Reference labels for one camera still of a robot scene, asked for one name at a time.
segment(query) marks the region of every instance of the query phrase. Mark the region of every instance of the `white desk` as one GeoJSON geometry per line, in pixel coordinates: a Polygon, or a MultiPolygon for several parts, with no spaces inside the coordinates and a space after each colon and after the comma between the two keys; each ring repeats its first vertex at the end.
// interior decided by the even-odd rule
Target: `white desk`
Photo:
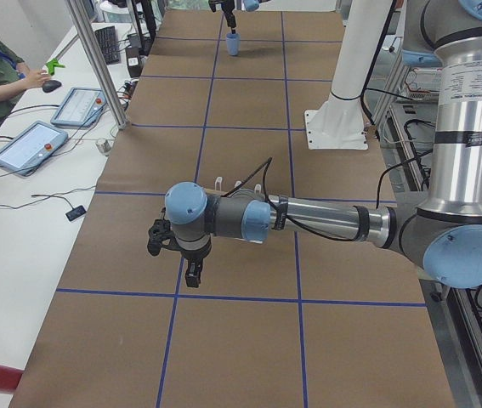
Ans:
{"type": "MultiPolygon", "coordinates": [[[[96,24],[95,28],[110,24],[96,24]]],[[[116,24],[118,39],[131,25],[116,24]]],[[[55,56],[75,35],[74,28],[54,51],[55,56]]],[[[30,105],[59,104],[72,87],[98,88],[97,77],[77,41],[61,58],[66,68],[56,69],[54,79],[63,86],[52,93],[41,89],[27,91],[15,109],[30,105]]],[[[117,88],[129,78],[125,55],[119,64],[109,65],[117,88]]],[[[13,114],[0,128],[0,135],[15,136],[36,120],[49,122],[54,109],[25,110],[13,114]]],[[[0,178],[0,203],[17,206],[33,201],[31,194],[53,194],[95,185],[106,163],[94,141],[108,138],[115,123],[106,112],[99,123],[72,152],[47,161],[33,175],[0,178]]],[[[75,139],[83,134],[78,132],[75,139]]],[[[63,150],[75,143],[70,141],[63,150]]],[[[0,174],[6,173],[0,168],[0,174]]],[[[73,206],[88,205],[92,191],[67,195],[73,206]]],[[[66,202],[49,199],[20,210],[0,208],[0,364],[24,368],[54,295],[55,288],[71,253],[83,218],[69,222],[66,202]]],[[[0,408],[9,404],[10,395],[0,394],[0,408]]]]}

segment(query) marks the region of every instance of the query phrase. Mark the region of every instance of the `blue cup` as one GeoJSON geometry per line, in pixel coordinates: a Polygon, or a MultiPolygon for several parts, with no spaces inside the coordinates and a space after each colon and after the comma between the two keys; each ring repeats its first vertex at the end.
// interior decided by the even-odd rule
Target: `blue cup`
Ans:
{"type": "Polygon", "coordinates": [[[258,0],[242,0],[244,3],[244,9],[246,11],[256,11],[259,9],[259,1],[258,0]]]}
{"type": "Polygon", "coordinates": [[[227,36],[225,37],[225,45],[227,45],[227,52],[231,56],[238,55],[239,53],[239,42],[241,38],[239,37],[238,33],[233,34],[232,32],[228,32],[227,36]]]}

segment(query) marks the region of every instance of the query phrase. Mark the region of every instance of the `computer mouse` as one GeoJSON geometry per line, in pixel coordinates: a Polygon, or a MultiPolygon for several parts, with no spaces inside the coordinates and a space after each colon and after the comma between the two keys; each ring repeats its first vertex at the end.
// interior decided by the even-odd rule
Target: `computer mouse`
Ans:
{"type": "Polygon", "coordinates": [[[49,81],[46,81],[44,84],[43,84],[43,91],[48,94],[52,91],[54,91],[55,89],[59,88],[60,86],[62,85],[61,82],[59,81],[56,81],[54,79],[50,79],[49,81]]]}

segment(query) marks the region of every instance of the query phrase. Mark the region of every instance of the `label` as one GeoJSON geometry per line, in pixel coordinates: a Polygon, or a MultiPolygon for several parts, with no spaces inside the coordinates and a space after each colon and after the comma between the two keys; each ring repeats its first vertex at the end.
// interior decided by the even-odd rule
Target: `label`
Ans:
{"type": "Polygon", "coordinates": [[[439,105],[482,101],[482,61],[443,68],[439,105]]]}

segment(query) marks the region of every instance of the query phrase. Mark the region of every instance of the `lanyard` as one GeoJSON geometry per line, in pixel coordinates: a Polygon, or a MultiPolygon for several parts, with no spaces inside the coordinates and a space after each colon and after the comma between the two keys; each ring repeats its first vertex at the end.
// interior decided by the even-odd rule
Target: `lanyard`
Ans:
{"type": "MultiPolygon", "coordinates": [[[[14,62],[13,59],[11,59],[8,55],[6,55],[3,51],[0,50],[0,57],[5,60],[6,62],[9,63],[9,65],[12,67],[12,69],[14,71],[17,71],[17,64],[14,62]]],[[[22,74],[21,72],[18,72],[18,77],[20,77],[20,79],[23,79],[25,78],[26,76],[24,74],[22,74]]]]}

